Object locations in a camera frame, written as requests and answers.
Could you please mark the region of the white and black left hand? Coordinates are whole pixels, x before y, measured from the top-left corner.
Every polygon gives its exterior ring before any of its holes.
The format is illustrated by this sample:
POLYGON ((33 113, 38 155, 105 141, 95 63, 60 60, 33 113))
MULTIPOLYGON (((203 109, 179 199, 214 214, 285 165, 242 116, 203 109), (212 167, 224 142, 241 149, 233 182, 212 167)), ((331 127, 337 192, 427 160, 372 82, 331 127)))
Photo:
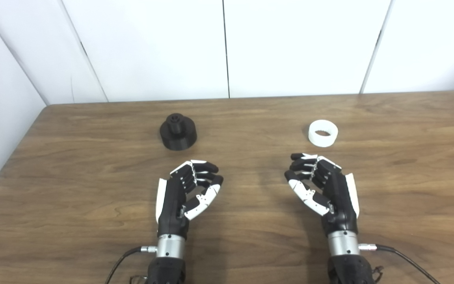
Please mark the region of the white and black left hand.
POLYGON ((156 198, 157 237, 188 238, 190 221, 203 213, 217 197, 223 177, 218 166, 189 160, 159 179, 156 198))

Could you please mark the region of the white and black right hand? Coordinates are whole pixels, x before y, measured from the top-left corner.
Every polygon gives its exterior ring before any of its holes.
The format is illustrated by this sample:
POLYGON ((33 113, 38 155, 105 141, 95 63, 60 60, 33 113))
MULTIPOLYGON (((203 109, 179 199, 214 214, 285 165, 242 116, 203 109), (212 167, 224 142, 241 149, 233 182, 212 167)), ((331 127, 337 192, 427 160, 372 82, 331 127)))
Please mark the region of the white and black right hand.
POLYGON ((360 205, 352 173, 324 156, 292 153, 285 178, 299 199, 321 217, 326 235, 337 231, 358 234, 360 205))

